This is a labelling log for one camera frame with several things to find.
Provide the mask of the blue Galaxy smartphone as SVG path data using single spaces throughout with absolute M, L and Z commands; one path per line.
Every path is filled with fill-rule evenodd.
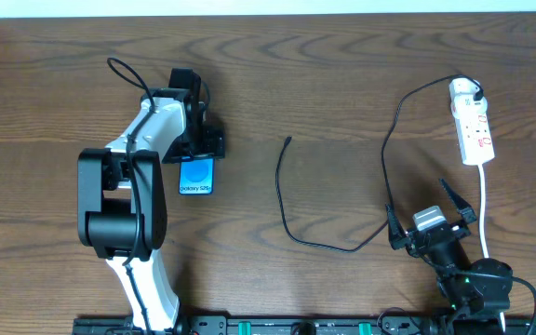
M 212 158 L 182 162 L 180 194 L 205 195 L 213 192 L 214 160 Z

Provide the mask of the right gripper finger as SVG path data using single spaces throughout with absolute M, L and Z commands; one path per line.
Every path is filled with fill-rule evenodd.
M 444 191 L 447 193 L 450 202 L 456 208 L 457 212 L 461 215 L 462 220 L 466 224 L 470 224 L 476 221 L 476 214 L 471 204 L 468 203 L 459 194 L 457 194 L 444 179 L 440 179 L 439 182 Z
M 393 207 L 385 205 L 388 221 L 388 240 L 394 250 L 405 248 L 409 244 L 409 237 L 400 224 Z

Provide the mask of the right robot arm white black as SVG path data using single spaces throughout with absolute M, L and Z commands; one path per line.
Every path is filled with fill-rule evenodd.
M 436 273 L 436 283 L 450 308 L 420 324 L 424 334 L 485 334 L 502 331 L 500 313 L 510 307 L 513 271 L 492 258 L 470 261 L 461 240 L 471 234 L 468 225 L 476 221 L 472 206 L 440 182 L 461 218 L 448 222 L 441 209 L 433 206 L 413 215 L 415 226 L 404 230 L 394 208 L 387 204 L 388 238 L 393 249 L 403 248 Z

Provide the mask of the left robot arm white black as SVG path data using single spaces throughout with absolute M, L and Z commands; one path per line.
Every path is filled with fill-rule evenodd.
M 225 156 L 223 127 L 207 120 L 207 84 L 174 68 L 166 87 L 139 75 L 140 110 L 126 130 L 77 160 L 77 232 L 118 276 L 131 316 L 77 318 L 75 334 L 188 334 L 190 322 L 169 284 L 161 247 L 168 210 L 161 167 L 179 164 L 181 194 L 211 194 L 214 163 Z

